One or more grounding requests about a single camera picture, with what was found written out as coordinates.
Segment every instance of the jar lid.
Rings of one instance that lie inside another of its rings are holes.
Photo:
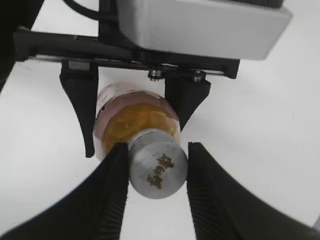
[[[187,179],[188,159],[167,132],[147,129],[128,144],[129,178],[141,195],[163,199],[177,192]]]

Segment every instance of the screw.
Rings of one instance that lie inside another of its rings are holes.
[[[194,71],[193,81],[194,82],[200,82],[203,79],[203,72],[200,70]]]
[[[160,70],[150,70],[148,77],[152,82],[157,82],[162,78],[162,72]]]

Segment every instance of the black cable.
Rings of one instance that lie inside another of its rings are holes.
[[[87,18],[97,20],[97,21],[103,21],[103,22],[111,22],[111,23],[118,22],[118,17],[115,15],[109,15],[106,13],[100,13],[98,11],[91,10],[89,8],[86,8],[82,5],[80,5],[79,3],[75,2],[74,0],[63,0],[63,1],[72,10],[74,10],[78,14],[86,16]]]

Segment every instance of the white table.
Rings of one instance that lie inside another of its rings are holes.
[[[78,2],[98,8],[98,0]],[[203,143],[248,190],[313,226],[320,214],[320,2],[286,6],[294,19],[266,61],[241,61],[236,80],[208,77],[211,93],[183,130],[182,146]],[[33,30],[96,36],[98,23],[45,0]],[[85,158],[60,70],[58,63],[16,63],[0,94],[0,235],[63,198],[99,164]],[[126,81],[164,94],[164,82],[143,71],[100,68],[99,80],[99,89]],[[151,238],[195,239],[185,186],[164,200],[130,186],[121,239]]]

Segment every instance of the orange contents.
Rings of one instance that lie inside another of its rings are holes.
[[[110,119],[105,128],[102,137],[105,152],[108,153],[116,143],[127,143],[145,129],[161,129],[174,136],[177,124],[160,107],[147,103],[126,106]]]

